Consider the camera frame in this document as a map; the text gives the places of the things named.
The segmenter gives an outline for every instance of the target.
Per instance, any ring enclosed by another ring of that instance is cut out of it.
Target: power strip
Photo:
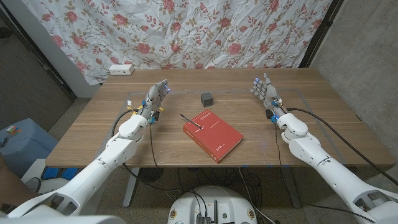
[[[132,65],[112,65],[109,71],[111,75],[131,75],[134,67]]]

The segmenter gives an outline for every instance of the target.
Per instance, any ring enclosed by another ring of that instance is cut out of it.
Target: red book
[[[182,130],[217,163],[243,138],[241,133],[210,110],[200,113],[192,121],[203,129],[187,122]]]

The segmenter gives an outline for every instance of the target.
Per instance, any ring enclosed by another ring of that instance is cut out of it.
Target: black pen
[[[184,115],[182,115],[182,114],[180,114],[180,115],[181,115],[181,117],[183,117],[183,118],[189,120],[189,122],[191,122],[191,123],[192,123],[193,125],[195,125],[196,127],[200,128],[201,130],[203,129],[203,127],[199,126],[199,124],[196,124],[195,122],[193,122],[193,121],[191,121],[190,119],[186,118],[186,117],[185,117]]]

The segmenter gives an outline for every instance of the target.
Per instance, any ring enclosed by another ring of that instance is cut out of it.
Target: small black block
[[[200,101],[203,107],[211,106],[213,105],[213,96],[211,93],[203,93],[200,95]]]

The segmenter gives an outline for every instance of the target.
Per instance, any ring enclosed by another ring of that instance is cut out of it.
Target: white fabric backdrop
[[[331,0],[23,0],[90,85],[135,69],[297,67]]]

